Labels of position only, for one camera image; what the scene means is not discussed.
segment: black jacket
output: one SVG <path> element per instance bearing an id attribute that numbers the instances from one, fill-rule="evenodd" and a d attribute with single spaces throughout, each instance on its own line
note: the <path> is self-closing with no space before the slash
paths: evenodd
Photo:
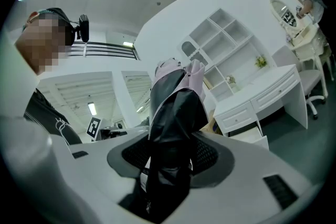
<path id="1" fill-rule="evenodd" d="M 28 103 L 24 117 L 44 127 L 48 133 L 64 137 L 69 145 L 82 143 L 68 120 L 37 89 Z"/>

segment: white bookshelf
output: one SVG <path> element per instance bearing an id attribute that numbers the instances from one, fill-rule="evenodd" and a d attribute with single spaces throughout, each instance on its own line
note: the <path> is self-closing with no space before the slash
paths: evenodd
<path id="1" fill-rule="evenodd" d="M 219 102 L 234 95 L 269 68 L 275 67 L 262 43 L 238 20 L 222 9 L 216 10 L 197 26 L 178 46 L 189 61 L 205 65 L 204 82 Z M 267 65 L 256 66 L 263 56 Z M 233 76 L 235 83 L 226 81 Z"/>

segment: gray floor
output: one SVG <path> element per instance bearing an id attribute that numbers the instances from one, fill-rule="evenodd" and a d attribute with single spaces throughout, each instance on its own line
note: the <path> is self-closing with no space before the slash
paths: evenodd
<path id="1" fill-rule="evenodd" d="M 325 179 L 336 152 L 336 79 L 332 82 L 328 70 L 324 73 L 329 96 L 326 104 L 322 104 L 320 100 L 313 101 L 318 111 L 317 120 L 313 119 L 312 112 L 307 107 L 307 130 L 284 110 L 272 115 L 271 119 L 261 121 L 270 151 L 305 175 L 313 184 Z M 320 84 L 312 95 L 322 95 Z"/>

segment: white office chair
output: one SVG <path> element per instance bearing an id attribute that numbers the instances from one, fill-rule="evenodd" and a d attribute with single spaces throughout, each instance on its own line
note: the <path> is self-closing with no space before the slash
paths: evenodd
<path id="1" fill-rule="evenodd" d="M 277 50 L 275 54 L 273 54 L 273 59 L 277 64 L 277 66 L 279 67 L 296 64 L 296 68 L 299 71 L 304 94 L 305 96 L 307 96 L 306 104 L 310 106 L 314 114 L 314 119 L 316 120 L 318 118 L 317 111 L 314 105 L 312 104 L 312 101 L 320 99 L 324 104 L 326 102 L 326 99 L 324 96 L 321 95 L 315 95 L 311 97 L 309 95 L 311 90 L 321 80 L 322 78 L 321 72 L 319 70 L 302 70 L 301 62 L 287 46 L 283 46 L 279 50 Z"/>

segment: black metal railing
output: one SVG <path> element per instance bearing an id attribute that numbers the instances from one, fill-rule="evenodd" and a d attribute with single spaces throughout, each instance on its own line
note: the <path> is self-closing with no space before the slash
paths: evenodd
<path id="1" fill-rule="evenodd" d="M 134 47 L 90 41 L 86 44 L 75 41 L 71 46 L 69 56 L 112 56 L 139 59 Z"/>

